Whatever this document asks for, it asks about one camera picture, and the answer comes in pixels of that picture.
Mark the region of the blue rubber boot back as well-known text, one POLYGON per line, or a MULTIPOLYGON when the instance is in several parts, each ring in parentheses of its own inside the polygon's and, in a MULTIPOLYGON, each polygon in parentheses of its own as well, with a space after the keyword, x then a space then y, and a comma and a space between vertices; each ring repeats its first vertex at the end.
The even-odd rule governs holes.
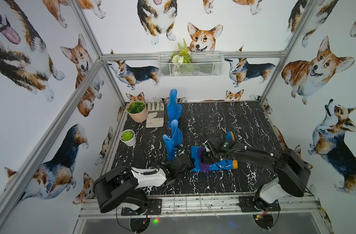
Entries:
MULTIPOLYGON (((199 165, 199 158, 198 158, 198 149, 199 146, 192 146, 191 147, 191 158, 194 163, 194 168, 191 170, 192 172, 202 172, 199 165)), ((237 161, 236 160, 223 160, 217 164, 209 164, 210 170, 209 171, 216 171, 216 170, 232 170, 237 169, 237 161)))

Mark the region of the blue rubber boot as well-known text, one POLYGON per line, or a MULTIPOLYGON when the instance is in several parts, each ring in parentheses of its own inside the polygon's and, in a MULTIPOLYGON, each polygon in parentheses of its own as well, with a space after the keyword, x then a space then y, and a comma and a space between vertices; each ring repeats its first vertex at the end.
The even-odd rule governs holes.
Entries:
POLYGON ((173 120, 178 120, 182 113, 183 107, 181 104, 178 104, 177 98, 178 91, 176 89, 172 89, 169 94, 169 100, 167 103, 167 113, 169 117, 168 127, 171 128, 171 124, 173 120))
POLYGON ((178 127, 178 120, 171 122, 171 135, 163 135, 163 140, 167 150, 168 160, 173 160, 176 157, 176 150, 182 144, 182 132, 178 127))
MULTIPOLYGON (((191 147, 191 158, 194 163, 194 168, 191 170, 192 172, 202 172, 199 165, 199 158, 198 158, 198 149, 199 146, 192 146, 191 147)), ((216 171, 216 170, 232 170, 237 169, 237 161, 236 160, 223 160, 217 164, 209 164, 210 170, 209 171, 216 171)))

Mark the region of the purple cloth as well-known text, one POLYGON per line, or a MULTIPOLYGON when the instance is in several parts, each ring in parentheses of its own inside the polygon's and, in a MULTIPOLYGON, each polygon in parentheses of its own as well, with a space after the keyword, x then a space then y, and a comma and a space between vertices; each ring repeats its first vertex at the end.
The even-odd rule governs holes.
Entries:
POLYGON ((203 154, 204 153, 206 153, 205 148, 199 147, 199 149, 198 149, 198 158, 199 158, 200 169, 201 169, 202 172, 208 172, 210 170, 210 165, 204 163, 204 161, 203 161, 203 154))

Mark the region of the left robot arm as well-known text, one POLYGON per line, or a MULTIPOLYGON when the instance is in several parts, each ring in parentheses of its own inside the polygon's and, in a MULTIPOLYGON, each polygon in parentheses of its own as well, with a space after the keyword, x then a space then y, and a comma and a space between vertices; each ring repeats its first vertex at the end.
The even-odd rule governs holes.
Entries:
POLYGON ((104 214, 121 207, 136 215, 145 214, 151 202, 142 188, 170 185, 193 168, 193 160, 186 154, 152 169, 119 166, 93 184, 100 212, 104 214))

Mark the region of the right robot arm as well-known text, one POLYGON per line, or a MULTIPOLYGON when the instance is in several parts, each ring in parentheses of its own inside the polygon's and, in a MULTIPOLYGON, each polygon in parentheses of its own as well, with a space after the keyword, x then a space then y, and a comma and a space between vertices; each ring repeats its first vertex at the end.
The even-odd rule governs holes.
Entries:
POLYGON ((301 198, 307 191, 311 171, 292 149, 271 151, 254 148, 233 139, 224 140, 215 135, 202 134, 204 145, 209 150, 205 162, 220 163, 224 160, 247 162, 266 168, 276 178, 259 188, 254 201, 272 204, 285 196, 301 198))

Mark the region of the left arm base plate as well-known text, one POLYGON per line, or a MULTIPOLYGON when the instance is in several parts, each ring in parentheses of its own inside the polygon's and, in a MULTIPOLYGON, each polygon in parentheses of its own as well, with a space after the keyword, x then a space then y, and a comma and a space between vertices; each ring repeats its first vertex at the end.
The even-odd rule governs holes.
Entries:
POLYGON ((122 216, 160 215, 162 199, 127 199, 121 203, 122 216))

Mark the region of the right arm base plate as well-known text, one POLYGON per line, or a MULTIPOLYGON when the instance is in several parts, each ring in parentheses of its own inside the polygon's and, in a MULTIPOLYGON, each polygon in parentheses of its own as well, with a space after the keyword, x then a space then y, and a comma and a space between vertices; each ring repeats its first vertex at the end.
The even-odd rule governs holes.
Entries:
POLYGON ((244 213, 266 211, 278 212, 281 210, 278 201, 269 204, 260 198, 255 198, 254 196, 240 196, 239 207, 244 213))

